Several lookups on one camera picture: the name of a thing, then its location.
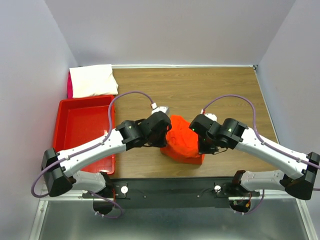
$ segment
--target wall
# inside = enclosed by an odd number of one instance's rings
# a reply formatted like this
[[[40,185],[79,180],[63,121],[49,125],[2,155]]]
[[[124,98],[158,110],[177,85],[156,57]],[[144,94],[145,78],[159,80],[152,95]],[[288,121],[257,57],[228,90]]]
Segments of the wall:
[[[320,1],[297,0],[257,73],[282,145],[320,154]],[[320,177],[316,187],[320,188]],[[320,236],[320,192],[307,202]]]
[[[0,239],[29,239],[30,187],[77,63],[43,0],[0,2]]]
[[[294,0],[46,0],[80,65],[257,64]]]

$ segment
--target white towel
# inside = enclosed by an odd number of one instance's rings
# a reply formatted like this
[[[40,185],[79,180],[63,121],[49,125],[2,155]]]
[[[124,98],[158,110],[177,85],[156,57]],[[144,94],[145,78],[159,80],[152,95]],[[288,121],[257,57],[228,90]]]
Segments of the white towel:
[[[74,99],[118,94],[111,64],[73,67],[69,70]]]

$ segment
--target orange fabric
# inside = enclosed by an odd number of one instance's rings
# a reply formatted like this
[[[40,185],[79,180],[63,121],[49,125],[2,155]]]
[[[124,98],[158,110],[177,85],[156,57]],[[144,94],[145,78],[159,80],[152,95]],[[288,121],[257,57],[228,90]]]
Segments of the orange fabric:
[[[170,119],[172,129],[166,134],[167,146],[160,151],[180,163],[202,164],[205,155],[198,154],[198,136],[189,129],[190,123],[178,115]]]

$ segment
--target wooden table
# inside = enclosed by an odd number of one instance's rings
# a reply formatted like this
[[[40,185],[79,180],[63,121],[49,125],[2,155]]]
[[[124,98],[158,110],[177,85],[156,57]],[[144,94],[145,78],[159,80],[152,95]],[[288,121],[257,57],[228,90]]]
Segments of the wooden table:
[[[222,68],[136,68],[114,69],[119,93],[139,90],[149,94],[158,106],[169,106],[170,114],[192,121],[212,99],[224,94],[242,95],[253,102],[259,133],[276,140],[256,75],[250,67]],[[115,102],[116,124],[124,120],[147,118],[149,100],[139,94],[124,96]],[[243,100],[228,97],[207,109],[223,123],[234,118],[252,127],[252,110]],[[161,178],[233,176],[237,170],[253,172],[275,168],[266,162],[229,149],[218,155],[206,155],[202,165],[178,163],[155,147],[134,148],[116,156],[114,178]]]

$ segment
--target red tray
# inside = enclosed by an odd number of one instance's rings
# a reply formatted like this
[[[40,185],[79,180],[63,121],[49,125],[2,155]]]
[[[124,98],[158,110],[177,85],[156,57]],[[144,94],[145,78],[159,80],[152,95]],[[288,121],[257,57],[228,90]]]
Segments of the red tray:
[[[72,98],[59,104],[55,122],[53,147],[55,150],[67,150],[85,144],[109,131],[108,107],[113,95]],[[115,126],[115,107],[111,110],[112,126]],[[97,173],[115,172],[115,154],[96,161],[82,171]]]

